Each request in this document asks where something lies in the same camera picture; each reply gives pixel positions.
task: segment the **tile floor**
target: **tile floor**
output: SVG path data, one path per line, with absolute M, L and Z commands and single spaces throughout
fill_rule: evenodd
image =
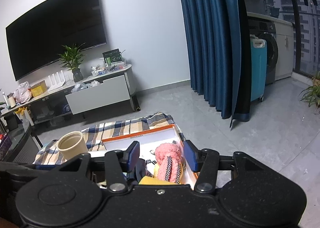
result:
M 72 130 L 82 130 L 102 122 L 133 119 L 161 111 L 171 114 L 186 138 L 198 148 L 212 148 L 223 155 L 240 150 L 298 183 L 307 194 L 308 204 L 301 220 L 303 228 L 320 227 L 320 115 L 300 102 L 306 87 L 292 78 L 267 86 L 265 100 L 251 106 L 247 123 L 223 120 L 203 96 L 189 86 L 167 89 L 138 97 L 141 111 L 131 112 L 129 102 L 121 102 L 62 122 L 62 127 L 39 128 L 43 143 L 59 139 Z M 230 174 L 221 172 L 222 186 Z

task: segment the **washing machine door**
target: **washing machine door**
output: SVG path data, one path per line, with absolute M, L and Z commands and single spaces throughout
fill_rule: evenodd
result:
M 278 61 L 278 45 L 273 35 L 262 33 L 258 36 L 260 39 L 265 39 L 267 42 L 267 73 L 276 69 Z

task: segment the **open drawer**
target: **open drawer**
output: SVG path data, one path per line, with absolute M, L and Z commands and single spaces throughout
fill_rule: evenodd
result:
M 66 95 L 72 114 L 129 100 L 124 75 L 106 79 L 102 84 Z

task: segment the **curtain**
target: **curtain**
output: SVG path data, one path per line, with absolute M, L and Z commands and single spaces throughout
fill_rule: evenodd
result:
M 248 121 L 251 48 L 244 0 L 181 3 L 192 89 L 223 119 Z

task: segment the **washing machine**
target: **washing machine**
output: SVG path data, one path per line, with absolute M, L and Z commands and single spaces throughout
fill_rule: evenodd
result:
M 267 19 L 249 17 L 249 32 L 267 42 L 267 74 L 266 84 L 275 82 L 276 64 L 278 61 L 278 45 L 276 42 L 276 27 L 274 22 Z

